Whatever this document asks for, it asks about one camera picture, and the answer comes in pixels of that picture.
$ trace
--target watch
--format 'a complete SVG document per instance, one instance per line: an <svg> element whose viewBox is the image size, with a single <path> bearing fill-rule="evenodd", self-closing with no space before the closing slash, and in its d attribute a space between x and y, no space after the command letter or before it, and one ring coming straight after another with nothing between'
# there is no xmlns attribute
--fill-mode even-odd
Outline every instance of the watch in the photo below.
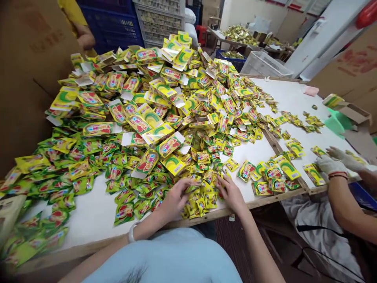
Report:
<svg viewBox="0 0 377 283"><path fill-rule="evenodd" d="M136 240L135 240L135 238L134 238L134 228L135 228L136 225L138 225L140 222L141 222L141 221L137 221L137 222L135 222L135 223L131 226L131 228L130 228L130 230L129 230L129 232L128 232L128 242L129 242L129 243L136 242Z"/></svg>

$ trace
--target light blue shirt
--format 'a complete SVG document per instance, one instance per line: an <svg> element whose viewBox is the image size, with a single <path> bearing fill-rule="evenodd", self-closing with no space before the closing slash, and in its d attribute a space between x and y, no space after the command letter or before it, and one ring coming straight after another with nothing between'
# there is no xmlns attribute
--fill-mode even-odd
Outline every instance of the light blue shirt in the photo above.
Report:
<svg viewBox="0 0 377 283"><path fill-rule="evenodd" d="M192 228L177 228L117 251L84 282L125 282L141 270L141 283L242 283L224 249Z"/></svg>

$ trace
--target green container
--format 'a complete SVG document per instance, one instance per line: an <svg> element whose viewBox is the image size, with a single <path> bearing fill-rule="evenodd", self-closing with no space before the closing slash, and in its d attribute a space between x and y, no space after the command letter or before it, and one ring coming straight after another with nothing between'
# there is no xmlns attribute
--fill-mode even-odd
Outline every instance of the green container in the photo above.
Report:
<svg viewBox="0 0 377 283"><path fill-rule="evenodd" d="M352 129L352 122L351 120L340 113L339 111L334 111L329 109L331 117L325 121L325 125L332 130L338 137L345 139L345 137L341 134L345 132L345 130Z"/></svg>

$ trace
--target person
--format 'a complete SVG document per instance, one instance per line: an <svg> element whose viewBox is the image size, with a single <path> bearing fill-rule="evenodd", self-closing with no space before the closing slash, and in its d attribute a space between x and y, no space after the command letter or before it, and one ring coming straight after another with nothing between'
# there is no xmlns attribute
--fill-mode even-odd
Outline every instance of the person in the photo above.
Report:
<svg viewBox="0 0 377 283"><path fill-rule="evenodd" d="M370 187L376 186L377 175L336 147L327 149L327 154L317 158L319 168L329 177L327 195L319 200L301 195L280 203L300 236L325 255L333 277L342 282L364 281L344 231L377 244L377 218L365 214L353 197L347 168Z"/></svg>
<svg viewBox="0 0 377 283"><path fill-rule="evenodd" d="M77 38L79 46L85 51L85 54L89 57L97 56L97 53L93 49L95 46L95 38L76 0L58 0L58 4L66 16L73 34Z"/></svg>
<svg viewBox="0 0 377 283"><path fill-rule="evenodd" d="M241 220L257 282L285 282L240 189L226 175L218 179L225 202ZM189 199L185 189L197 185L188 178L179 180L160 207L60 282L242 282L224 249L196 229L157 232L181 213Z"/></svg>

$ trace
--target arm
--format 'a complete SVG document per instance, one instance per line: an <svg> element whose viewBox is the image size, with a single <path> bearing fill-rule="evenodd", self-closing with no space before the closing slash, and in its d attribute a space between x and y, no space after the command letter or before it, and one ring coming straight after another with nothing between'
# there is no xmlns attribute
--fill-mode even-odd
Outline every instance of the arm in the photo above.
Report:
<svg viewBox="0 0 377 283"><path fill-rule="evenodd" d="M77 32L77 41L81 48L84 50L92 49L95 45L95 39L76 0L62 2L62 8Z"/></svg>
<svg viewBox="0 0 377 283"><path fill-rule="evenodd" d="M233 180L224 174L224 178L218 176L219 181L225 187L218 186L227 205L238 215L245 230L247 246L253 265L253 272L258 282L285 282L279 268L264 243L259 233L254 218L247 208L240 189Z"/></svg>
<svg viewBox="0 0 377 283"><path fill-rule="evenodd" d="M346 231L377 244L377 218L365 214L359 207L348 188L346 176L347 169L340 161L334 161L323 155L317 159L321 170L329 175L329 201L334 213L334 218Z"/></svg>
<svg viewBox="0 0 377 283"><path fill-rule="evenodd" d="M136 241L146 240L167 223L176 219L189 198L189 195L182 195L182 192L188 186L197 185L197 183L189 179L179 180L179 182L177 182L177 184L175 184L169 191L161 206L134 228L134 239ZM127 233L83 261L79 266L75 267L69 274L61 279L59 283L83 281L104 264L113 254L128 244Z"/></svg>
<svg viewBox="0 0 377 283"><path fill-rule="evenodd" d="M90 50L95 46L95 39L88 26L73 22L77 30L77 41L84 50Z"/></svg>

